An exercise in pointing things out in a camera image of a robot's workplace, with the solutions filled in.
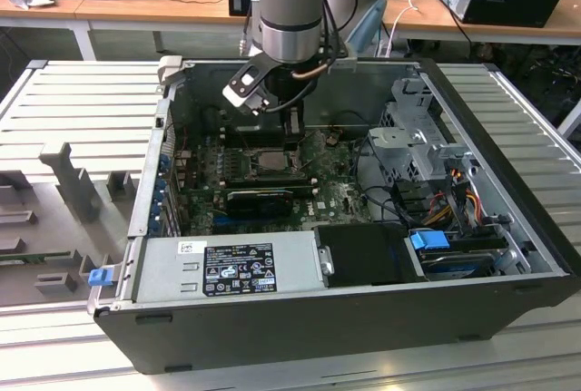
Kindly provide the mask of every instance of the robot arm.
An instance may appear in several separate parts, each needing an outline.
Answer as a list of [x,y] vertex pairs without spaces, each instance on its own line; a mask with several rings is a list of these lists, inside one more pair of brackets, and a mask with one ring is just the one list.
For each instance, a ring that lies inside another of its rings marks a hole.
[[252,57],[222,93],[234,106],[245,105],[255,115],[279,113],[285,145],[292,147],[304,134],[302,99],[340,53],[340,35],[356,44],[355,49],[364,49],[384,10],[385,0],[260,0],[252,8],[252,27],[259,31],[262,53]]
[[261,0],[260,9],[263,53],[250,59],[223,91],[233,105],[245,104],[255,114],[278,112],[279,107],[270,106],[273,97],[282,107],[314,89],[312,80],[293,75],[309,75],[320,67],[316,55],[323,25],[323,0]]

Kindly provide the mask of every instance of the white cable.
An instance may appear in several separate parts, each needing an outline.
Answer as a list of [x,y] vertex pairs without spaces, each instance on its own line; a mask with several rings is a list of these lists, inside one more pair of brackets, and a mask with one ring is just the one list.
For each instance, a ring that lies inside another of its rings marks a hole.
[[401,12],[399,12],[398,17],[396,17],[396,20],[393,21],[393,26],[391,27],[391,34],[389,35],[388,51],[385,53],[386,58],[389,58],[389,56],[391,55],[391,48],[393,47],[393,35],[396,33],[396,27],[398,26],[398,22],[401,16],[403,16],[408,10],[415,10],[417,12],[419,11],[419,9],[415,5],[413,5],[411,0],[408,0],[408,4],[409,6],[407,6]]

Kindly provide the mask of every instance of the white sticker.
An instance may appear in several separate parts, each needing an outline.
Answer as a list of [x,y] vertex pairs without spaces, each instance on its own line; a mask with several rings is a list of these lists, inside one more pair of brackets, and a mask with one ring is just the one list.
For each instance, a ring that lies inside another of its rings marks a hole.
[[180,241],[178,243],[178,254],[203,253],[208,245],[208,241]]

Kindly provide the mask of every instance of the red wire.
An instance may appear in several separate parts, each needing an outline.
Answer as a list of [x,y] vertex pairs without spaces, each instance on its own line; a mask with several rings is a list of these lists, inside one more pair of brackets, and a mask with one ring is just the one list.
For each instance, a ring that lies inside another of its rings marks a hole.
[[429,213],[428,214],[431,214],[434,211],[434,207],[436,206],[437,199],[441,198],[442,196],[444,196],[444,193],[440,192],[436,196],[434,196],[434,199],[432,199],[429,202]]

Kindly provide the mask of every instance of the table leg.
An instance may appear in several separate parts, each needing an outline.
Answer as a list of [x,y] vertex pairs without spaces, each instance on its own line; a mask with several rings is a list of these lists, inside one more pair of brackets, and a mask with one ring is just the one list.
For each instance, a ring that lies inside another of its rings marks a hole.
[[155,52],[163,54],[165,48],[163,47],[162,33],[160,31],[153,32],[153,43],[155,44]]
[[79,45],[79,50],[85,61],[95,61],[96,55],[94,54],[93,42],[91,39],[91,27],[86,21],[74,21],[71,24],[70,29],[74,33],[74,38],[76,43]]
[[581,123],[581,100],[577,103],[575,108],[569,113],[569,115],[563,120],[558,127],[558,131],[563,135],[563,137],[568,138],[577,126]]

